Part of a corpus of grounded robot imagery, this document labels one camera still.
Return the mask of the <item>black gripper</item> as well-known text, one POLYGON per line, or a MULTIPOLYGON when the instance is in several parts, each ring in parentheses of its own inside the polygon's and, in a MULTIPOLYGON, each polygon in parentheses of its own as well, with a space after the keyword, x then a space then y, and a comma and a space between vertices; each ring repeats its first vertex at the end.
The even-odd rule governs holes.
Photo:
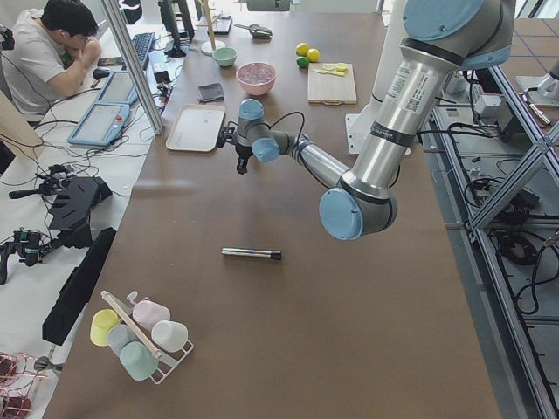
POLYGON ((235 146, 235 150, 239 156, 237 172, 240 175, 244 175, 247 173, 248 159, 253 156, 252 147, 250 145, 246 146, 238 142, 235 146))

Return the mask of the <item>white robot base pillar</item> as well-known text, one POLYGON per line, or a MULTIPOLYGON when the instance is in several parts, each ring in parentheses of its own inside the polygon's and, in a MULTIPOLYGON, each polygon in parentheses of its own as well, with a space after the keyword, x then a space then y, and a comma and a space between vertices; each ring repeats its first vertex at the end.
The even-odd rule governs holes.
POLYGON ((365 137, 370 131, 372 122, 377 116, 401 64, 402 53, 400 44, 406 36, 403 21, 405 5, 406 2, 404 0, 395 1, 390 21, 388 22, 388 30, 383 42, 369 103, 360 113, 348 113, 345 115, 346 137, 351 155, 358 155, 361 152, 365 137))

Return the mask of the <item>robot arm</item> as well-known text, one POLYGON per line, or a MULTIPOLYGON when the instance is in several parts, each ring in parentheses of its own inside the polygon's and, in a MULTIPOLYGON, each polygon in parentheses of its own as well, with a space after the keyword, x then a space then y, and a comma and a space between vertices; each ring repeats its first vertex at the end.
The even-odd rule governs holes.
POLYGON ((237 171, 250 157, 269 162, 290 155, 327 191, 319 203, 321 224, 332 236, 354 240, 392 225, 397 200, 390 191, 406 149, 413 142, 448 75, 505 62, 512 48, 513 1, 408 1, 401 17, 402 61, 348 168, 303 133, 274 131, 258 100, 243 100, 234 144, 237 171))

